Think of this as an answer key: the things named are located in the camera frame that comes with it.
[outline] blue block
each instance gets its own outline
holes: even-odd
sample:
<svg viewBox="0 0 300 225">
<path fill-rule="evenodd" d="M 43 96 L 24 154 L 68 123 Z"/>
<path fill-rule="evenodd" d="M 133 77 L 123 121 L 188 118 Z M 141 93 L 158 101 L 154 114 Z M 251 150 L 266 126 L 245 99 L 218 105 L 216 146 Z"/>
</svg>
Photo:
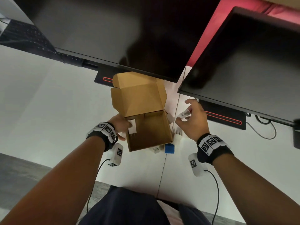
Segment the blue block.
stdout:
<svg viewBox="0 0 300 225">
<path fill-rule="evenodd" d="M 174 144 L 166 144 L 165 145 L 165 153 L 174 154 L 174 152 L 175 152 Z"/>
</svg>

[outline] white power adapter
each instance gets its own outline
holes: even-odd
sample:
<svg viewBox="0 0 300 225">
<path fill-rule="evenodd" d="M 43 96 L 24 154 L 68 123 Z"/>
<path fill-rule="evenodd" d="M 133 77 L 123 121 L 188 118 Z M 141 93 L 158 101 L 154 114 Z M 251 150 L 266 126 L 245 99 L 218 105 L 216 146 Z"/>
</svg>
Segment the white power adapter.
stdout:
<svg viewBox="0 0 300 225">
<path fill-rule="evenodd" d="M 119 143 L 116 143 L 112 149 L 107 151 L 107 158 L 110 159 L 110 166 L 119 166 L 122 160 L 123 146 Z"/>
<path fill-rule="evenodd" d="M 196 177 L 200 177 L 205 174 L 204 170 L 207 170 L 207 167 L 204 163 L 199 162 L 197 158 L 197 153 L 193 153 L 188 156 L 188 160 L 190 162 L 190 166 L 192 168 L 193 174 Z"/>
</svg>

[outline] monitor stand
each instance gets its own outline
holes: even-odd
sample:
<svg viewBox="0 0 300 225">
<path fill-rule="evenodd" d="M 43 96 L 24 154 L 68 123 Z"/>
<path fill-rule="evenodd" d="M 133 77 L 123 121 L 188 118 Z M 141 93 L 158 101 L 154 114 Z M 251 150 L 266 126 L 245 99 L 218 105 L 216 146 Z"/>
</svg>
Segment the monitor stand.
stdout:
<svg viewBox="0 0 300 225">
<path fill-rule="evenodd" d="M 300 119 L 295 121 L 293 127 L 294 147 L 300 149 Z"/>
</svg>

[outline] wristband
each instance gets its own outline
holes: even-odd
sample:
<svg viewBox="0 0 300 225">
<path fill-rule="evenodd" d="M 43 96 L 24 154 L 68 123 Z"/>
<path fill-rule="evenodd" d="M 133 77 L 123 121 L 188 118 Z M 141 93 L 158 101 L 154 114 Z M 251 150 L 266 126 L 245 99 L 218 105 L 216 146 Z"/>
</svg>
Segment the wristband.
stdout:
<svg viewBox="0 0 300 225">
<path fill-rule="evenodd" d="M 218 136 L 206 133 L 197 140 L 197 158 L 201 163 L 210 163 L 223 154 L 231 154 L 229 146 Z"/>
<path fill-rule="evenodd" d="M 99 136 L 105 143 L 104 152 L 110 150 L 118 141 L 118 136 L 115 132 L 115 127 L 110 122 L 101 122 L 87 133 L 86 139 L 91 136 Z"/>
</svg>

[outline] cardboard box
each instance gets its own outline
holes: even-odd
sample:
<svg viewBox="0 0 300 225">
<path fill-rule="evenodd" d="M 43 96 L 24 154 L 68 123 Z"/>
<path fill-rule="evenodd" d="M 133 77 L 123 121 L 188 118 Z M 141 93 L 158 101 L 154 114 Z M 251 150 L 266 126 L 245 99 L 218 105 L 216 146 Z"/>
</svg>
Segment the cardboard box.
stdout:
<svg viewBox="0 0 300 225">
<path fill-rule="evenodd" d="M 135 119 L 137 133 L 126 132 L 129 151 L 150 148 L 173 141 L 164 106 L 164 81 L 136 72 L 114 75 L 112 105 L 126 120 Z"/>
</svg>

